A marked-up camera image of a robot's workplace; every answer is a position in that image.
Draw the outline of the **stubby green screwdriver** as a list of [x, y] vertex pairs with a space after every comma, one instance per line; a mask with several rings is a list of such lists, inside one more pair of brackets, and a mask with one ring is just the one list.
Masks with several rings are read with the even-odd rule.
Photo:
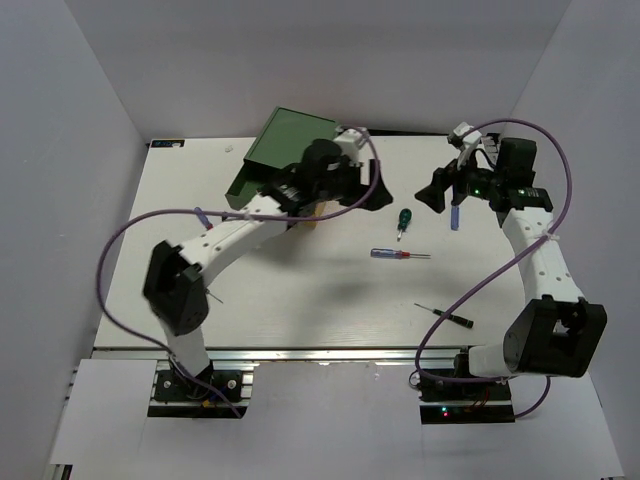
[[412, 211], [409, 208], [403, 208], [398, 215], [397, 222], [397, 241], [400, 241], [406, 232], [412, 220]]

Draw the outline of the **green top drawer box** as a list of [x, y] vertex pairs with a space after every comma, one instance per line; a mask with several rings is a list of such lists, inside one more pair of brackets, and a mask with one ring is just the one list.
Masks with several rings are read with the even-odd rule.
[[280, 169], [297, 163], [315, 139], [333, 139], [335, 120], [276, 107], [244, 156], [225, 197], [233, 210], [243, 208]]

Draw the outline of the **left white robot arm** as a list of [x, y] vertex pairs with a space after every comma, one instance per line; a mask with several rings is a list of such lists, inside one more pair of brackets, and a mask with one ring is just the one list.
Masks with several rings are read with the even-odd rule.
[[362, 183], [359, 152], [363, 130], [348, 129], [333, 140], [316, 139], [302, 158], [278, 171], [240, 210], [198, 237], [157, 244], [151, 254], [143, 295], [165, 332], [171, 359], [179, 369], [177, 387], [199, 399], [211, 387], [211, 362], [201, 329], [209, 313], [207, 290], [237, 259], [293, 226], [318, 222], [318, 205], [336, 201], [343, 213], [377, 211], [393, 201], [381, 178], [380, 162], [369, 161]]

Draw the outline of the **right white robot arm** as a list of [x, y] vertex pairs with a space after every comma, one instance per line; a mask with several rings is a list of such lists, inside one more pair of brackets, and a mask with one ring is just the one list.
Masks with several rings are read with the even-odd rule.
[[481, 138], [450, 143], [460, 155], [434, 171], [431, 183], [416, 198], [440, 213], [445, 193], [452, 203], [468, 197], [488, 202], [509, 240], [525, 294], [525, 307], [501, 341], [474, 346], [467, 364], [451, 374], [453, 390], [472, 399], [484, 391], [488, 378], [541, 374], [579, 378], [593, 358], [607, 323], [603, 306], [586, 300], [575, 284], [552, 234], [553, 204], [546, 190], [534, 186], [537, 146], [531, 140], [505, 138], [493, 168], [475, 158]]

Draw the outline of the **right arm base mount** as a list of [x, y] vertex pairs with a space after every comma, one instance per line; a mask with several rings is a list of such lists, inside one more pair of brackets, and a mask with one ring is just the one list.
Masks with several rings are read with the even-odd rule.
[[[459, 349], [428, 349], [421, 367], [432, 375], [469, 377], [467, 355]], [[456, 384], [430, 380], [414, 370], [409, 386], [418, 392], [422, 425], [506, 424], [515, 421], [507, 383]]]

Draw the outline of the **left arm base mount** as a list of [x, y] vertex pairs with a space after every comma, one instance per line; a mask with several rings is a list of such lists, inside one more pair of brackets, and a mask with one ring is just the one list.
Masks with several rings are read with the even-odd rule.
[[147, 415], [150, 418], [241, 419], [248, 408], [246, 373], [210, 364], [185, 377], [170, 362], [156, 369]]

